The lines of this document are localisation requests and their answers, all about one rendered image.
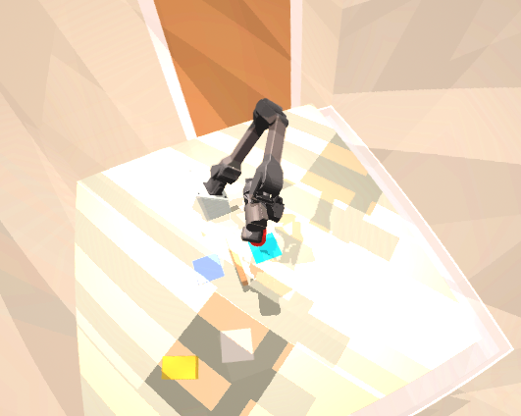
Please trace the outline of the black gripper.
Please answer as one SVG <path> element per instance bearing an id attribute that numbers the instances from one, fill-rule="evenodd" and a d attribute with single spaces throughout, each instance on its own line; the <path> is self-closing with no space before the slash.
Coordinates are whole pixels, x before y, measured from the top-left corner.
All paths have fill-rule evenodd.
<path id="1" fill-rule="evenodd" d="M 266 193 L 266 192 L 263 192 L 264 195 L 266 196 L 269 196 L 271 194 L 269 193 Z M 250 232 L 246 229 L 246 224 L 245 224 L 245 227 L 242 227 L 242 232 L 241 232 L 241 240 L 242 241 L 245 241 L 245 242 L 253 242 L 253 243 L 261 243 L 262 242 L 262 237 L 263 237 L 263 231 L 261 232 Z"/>

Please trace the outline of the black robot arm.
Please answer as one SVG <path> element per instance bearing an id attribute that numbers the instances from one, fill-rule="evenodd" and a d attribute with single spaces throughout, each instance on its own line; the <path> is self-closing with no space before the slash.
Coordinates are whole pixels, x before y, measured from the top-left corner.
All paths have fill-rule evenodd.
<path id="1" fill-rule="evenodd" d="M 283 216 L 285 205 L 279 195 L 284 184 L 281 161 L 287 126 L 288 119 L 282 107 L 268 98 L 259 100 L 252 123 L 231 155 L 212 166 L 211 177 L 203 182 L 208 195 L 222 196 L 227 183 L 233 184 L 241 175 L 241 163 L 262 133 L 269 130 L 262 163 L 256 168 L 253 178 L 245 179 L 242 191 L 246 229 L 250 232 L 264 231 L 268 220 L 278 223 Z M 263 192 L 272 195 L 269 197 Z"/>

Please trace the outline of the yellow flat block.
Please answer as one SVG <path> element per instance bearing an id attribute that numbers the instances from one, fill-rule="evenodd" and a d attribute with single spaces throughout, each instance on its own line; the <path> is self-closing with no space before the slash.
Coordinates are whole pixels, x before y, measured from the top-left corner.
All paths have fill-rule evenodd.
<path id="1" fill-rule="evenodd" d="M 163 380 L 192 380 L 198 378 L 198 356 L 163 356 Z"/>

